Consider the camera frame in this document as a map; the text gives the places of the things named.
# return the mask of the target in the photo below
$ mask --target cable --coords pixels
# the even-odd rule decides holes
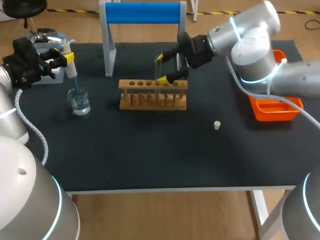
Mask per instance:
[[[297,106],[296,104],[294,104],[292,101],[286,99],[285,97],[282,97],[282,96],[276,96],[276,95],[265,95],[265,94],[255,94],[255,93],[252,93],[252,92],[249,92],[248,90],[246,90],[242,84],[240,83],[232,65],[231,65],[231,62],[229,60],[228,57],[226,57],[226,63],[230,69],[230,72],[237,84],[237,86],[240,88],[240,90],[242,92],[244,92],[245,94],[249,95],[249,96],[252,96],[254,98],[260,98],[260,99],[277,99],[281,102],[284,102],[286,104],[289,104],[290,106],[294,107],[295,109],[297,109],[302,115],[304,115],[308,120],[310,120],[319,130],[320,130],[320,123],[313,117],[311,116],[309,113],[307,113],[305,110],[303,110],[301,107]]]
[[[20,104],[19,104],[19,100],[20,100],[20,96],[22,94],[23,90],[19,89],[15,95],[14,98],[14,106],[16,109],[16,112],[18,113],[18,115],[20,116],[20,118],[24,121],[24,123],[29,126],[40,138],[40,140],[42,141],[43,144],[43,148],[44,148],[44,155],[43,155],[43,159],[42,159],[42,165],[45,165],[48,159],[48,154],[49,154],[49,148],[48,148],[48,143],[47,140],[45,138],[45,136],[38,130],[38,128],[36,128],[23,114],[23,112],[20,109]]]
[[[318,20],[316,20],[316,19],[311,19],[311,20],[309,20],[309,21],[306,21],[306,23],[304,24],[304,27],[305,27],[306,29],[308,29],[308,30],[317,30],[317,29],[320,29],[320,27],[315,27],[315,28],[313,28],[313,27],[308,27],[307,24],[310,23],[310,22],[316,22],[316,23],[320,24],[320,21],[318,21]]]

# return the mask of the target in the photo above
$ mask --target black cable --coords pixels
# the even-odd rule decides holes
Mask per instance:
[[[315,28],[312,28],[312,27],[308,27],[307,24],[310,23],[310,22],[316,22],[318,24],[320,24],[320,21],[316,20],[316,19],[311,19],[309,21],[307,21],[305,24],[304,24],[304,27],[308,30],[317,30],[317,29],[320,29],[320,27],[315,27]]]

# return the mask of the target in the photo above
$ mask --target white table leg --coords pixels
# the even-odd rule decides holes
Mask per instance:
[[[192,6],[192,10],[193,10],[193,21],[196,22],[197,21],[197,16],[198,16],[198,4],[199,4],[199,0],[194,0],[195,2],[194,4],[194,8]]]
[[[250,194],[256,222],[260,228],[269,216],[264,193],[262,190],[253,190],[250,191]]]
[[[271,240],[276,234],[277,230],[282,225],[282,205],[290,191],[286,191],[278,204],[268,214],[264,194],[262,190],[250,191],[256,221],[259,227],[258,236],[259,240]]]

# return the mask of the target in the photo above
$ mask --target white cable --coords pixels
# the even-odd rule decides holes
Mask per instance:
[[[48,143],[47,140],[45,138],[45,136],[38,130],[38,128],[36,128],[23,114],[23,112],[20,109],[20,104],[19,104],[19,99],[20,96],[22,94],[23,90],[19,89],[16,92],[15,98],[14,98],[14,106],[16,109],[16,112],[18,113],[18,115],[20,116],[20,118],[24,121],[24,123],[26,125],[28,125],[41,139],[42,144],[43,144],[43,148],[44,148],[44,155],[43,155],[43,159],[42,159],[42,165],[45,165],[48,159],[48,154],[49,154],[49,148],[48,148]]]
[[[287,59],[286,59],[286,58],[283,58],[283,59],[281,60],[281,63],[280,63],[278,66],[276,66],[276,72],[275,72],[275,74],[276,74],[276,73],[279,71],[279,69],[280,69],[284,64],[286,64],[286,63],[287,63]],[[267,87],[266,87],[266,94],[267,94],[268,96],[270,96],[271,83],[272,83],[272,80],[274,79],[275,74],[274,74],[273,76],[271,76],[271,77],[269,78],[269,80],[268,80],[268,85],[267,85]]]
[[[252,92],[249,92],[248,90],[246,90],[242,84],[240,83],[232,65],[231,62],[229,60],[228,57],[226,57],[226,63],[228,64],[228,67],[230,69],[230,72],[237,84],[237,86],[240,88],[240,90],[242,92],[244,92],[245,94],[252,96],[254,98],[260,98],[260,99],[277,99],[281,102],[284,102],[286,104],[289,104],[290,106],[294,107],[295,109],[297,109],[302,115],[304,115],[307,119],[309,119],[319,130],[320,130],[320,123],[314,118],[312,117],[309,113],[307,113],[305,110],[303,110],[301,107],[299,107],[298,105],[296,105],[295,103],[293,103],[292,101],[286,99],[285,97],[282,96],[276,96],[276,95],[265,95],[265,94],[255,94]]]

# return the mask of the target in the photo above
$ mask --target wooden floor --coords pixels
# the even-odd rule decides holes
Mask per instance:
[[[242,11],[258,0],[199,0],[199,11]],[[278,0],[279,11],[320,10],[319,0]],[[97,0],[50,0],[51,8],[96,10]],[[280,15],[281,33],[275,40],[294,39],[305,60],[320,59],[320,30],[306,30],[315,15]],[[225,15],[191,18],[191,36],[206,34],[228,19]],[[37,26],[56,29],[78,43],[101,43],[99,17],[82,13],[45,12]],[[12,40],[24,34],[22,20],[0,22],[0,57],[12,53]],[[113,25],[116,42],[174,42],[177,27],[171,25]],[[271,211],[282,196],[280,190],[264,191]],[[80,240],[254,240],[256,226],[246,192],[180,192],[110,195],[78,195],[75,202],[81,219]]]

